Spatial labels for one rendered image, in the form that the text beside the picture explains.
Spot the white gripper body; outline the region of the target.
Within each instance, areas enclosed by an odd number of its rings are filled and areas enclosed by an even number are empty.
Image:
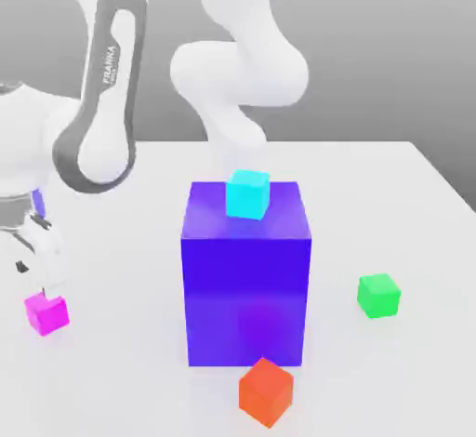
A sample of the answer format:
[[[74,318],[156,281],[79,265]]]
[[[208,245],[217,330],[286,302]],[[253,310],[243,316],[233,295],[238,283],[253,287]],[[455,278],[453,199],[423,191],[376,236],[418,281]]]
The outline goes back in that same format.
[[[40,232],[0,231],[0,258],[22,261],[33,282],[47,298],[63,293],[68,280],[68,260],[56,229]]]

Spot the large purple box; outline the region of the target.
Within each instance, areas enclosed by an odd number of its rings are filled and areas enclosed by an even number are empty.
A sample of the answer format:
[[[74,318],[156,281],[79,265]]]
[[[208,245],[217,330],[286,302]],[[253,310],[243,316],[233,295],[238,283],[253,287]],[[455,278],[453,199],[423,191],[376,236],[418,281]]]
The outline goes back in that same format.
[[[311,230],[295,182],[273,182],[261,220],[230,218],[225,185],[191,185],[180,237],[188,362],[302,363]]]

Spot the small magenta cube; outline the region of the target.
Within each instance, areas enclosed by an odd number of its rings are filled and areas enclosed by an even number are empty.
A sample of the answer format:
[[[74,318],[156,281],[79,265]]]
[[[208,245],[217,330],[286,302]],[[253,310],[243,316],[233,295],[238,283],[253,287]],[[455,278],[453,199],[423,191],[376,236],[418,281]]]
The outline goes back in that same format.
[[[26,298],[24,306],[30,325],[41,337],[70,323],[66,300],[61,296],[48,299],[39,293]]]

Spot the small cyan cube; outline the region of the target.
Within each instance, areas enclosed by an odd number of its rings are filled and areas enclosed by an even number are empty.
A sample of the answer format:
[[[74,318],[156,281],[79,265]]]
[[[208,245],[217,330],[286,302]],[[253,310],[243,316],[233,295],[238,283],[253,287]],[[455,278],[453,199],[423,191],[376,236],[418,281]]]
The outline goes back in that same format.
[[[232,218],[262,220],[270,196],[269,173],[237,169],[226,182],[226,214]]]

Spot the small green cube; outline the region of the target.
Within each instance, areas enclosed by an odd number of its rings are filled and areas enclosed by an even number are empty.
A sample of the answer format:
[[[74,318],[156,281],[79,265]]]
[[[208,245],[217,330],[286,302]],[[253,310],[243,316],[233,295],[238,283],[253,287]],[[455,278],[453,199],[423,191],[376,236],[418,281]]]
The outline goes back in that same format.
[[[387,273],[359,278],[357,302],[370,319],[396,315],[401,294],[402,290]]]

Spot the small orange cube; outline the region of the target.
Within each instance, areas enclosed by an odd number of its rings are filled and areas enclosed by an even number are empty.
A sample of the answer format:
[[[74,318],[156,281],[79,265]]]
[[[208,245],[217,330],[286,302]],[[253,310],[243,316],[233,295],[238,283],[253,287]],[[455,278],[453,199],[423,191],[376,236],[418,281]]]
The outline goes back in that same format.
[[[239,380],[238,405],[271,428],[293,403],[294,377],[261,357]]]

